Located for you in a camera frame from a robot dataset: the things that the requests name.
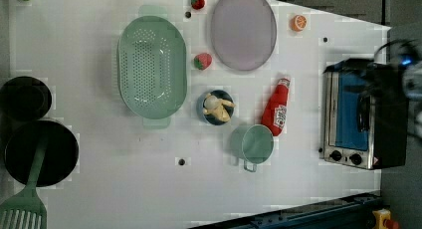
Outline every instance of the gray floor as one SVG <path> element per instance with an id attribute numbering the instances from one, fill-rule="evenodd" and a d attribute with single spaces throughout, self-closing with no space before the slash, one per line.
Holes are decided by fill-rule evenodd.
<path id="1" fill-rule="evenodd" d="M 380 24 L 382 0 L 281 0 Z M 385 25 L 422 21 L 422 0 L 386 0 Z"/>
<path id="2" fill-rule="evenodd" d="M 422 43 L 422 22 L 393 27 L 390 31 L 390 40 L 395 39 L 417 39 Z M 414 116 L 421 111 L 422 103 L 410 104 L 409 131 L 414 132 Z M 391 205 L 393 217 L 404 229 L 422 228 L 421 159 L 422 140 L 408 137 L 406 165 L 382 171 L 382 197 Z"/>

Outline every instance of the bottle label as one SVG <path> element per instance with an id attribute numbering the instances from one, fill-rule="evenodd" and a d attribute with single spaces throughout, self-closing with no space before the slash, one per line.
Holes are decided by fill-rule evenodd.
<path id="1" fill-rule="evenodd" d="M 287 114 L 287 108 L 285 106 L 279 105 L 277 108 L 275 108 L 274 112 L 274 126 L 279 127 L 280 129 L 283 129 L 286 122 L 286 114 Z"/>

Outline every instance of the mug handle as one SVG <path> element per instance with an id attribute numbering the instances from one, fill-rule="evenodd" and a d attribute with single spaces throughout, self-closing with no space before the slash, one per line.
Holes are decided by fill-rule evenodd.
<path id="1" fill-rule="evenodd" d="M 246 160 L 244 160 L 243 163 L 244 163 L 243 168 L 245 170 L 250 171 L 250 172 L 256 172 L 257 171 L 257 164 L 252 163 L 253 166 L 252 166 L 252 170 L 251 170 L 251 169 L 248 168 L 248 163 L 246 162 Z"/>

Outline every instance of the spatula handle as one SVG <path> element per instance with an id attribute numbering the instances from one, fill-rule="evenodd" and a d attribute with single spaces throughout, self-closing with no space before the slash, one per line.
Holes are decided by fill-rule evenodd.
<path id="1" fill-rule="evenodd" d="M 43 166 L 46 148 L 49 143 L 49 138 L 45 132 L 41 132 L 37 147 L 35 148 L 34 159 L 32 161 L 31 171 L 29 173 L 27 187 L 36 188 L 38 177 L 40 176 L 41 167 Z"/>

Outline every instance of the green spatula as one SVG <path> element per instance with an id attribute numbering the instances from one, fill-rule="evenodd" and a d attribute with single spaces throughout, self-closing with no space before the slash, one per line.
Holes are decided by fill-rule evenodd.
<path id="1" fill-rule="evenodd" d="M 42 133 L 25 188 L 0 205 L 0 228 L 47 228 L 47 210 L 38 197 L 36 188 L 48 142 L 47 135 Z"/>

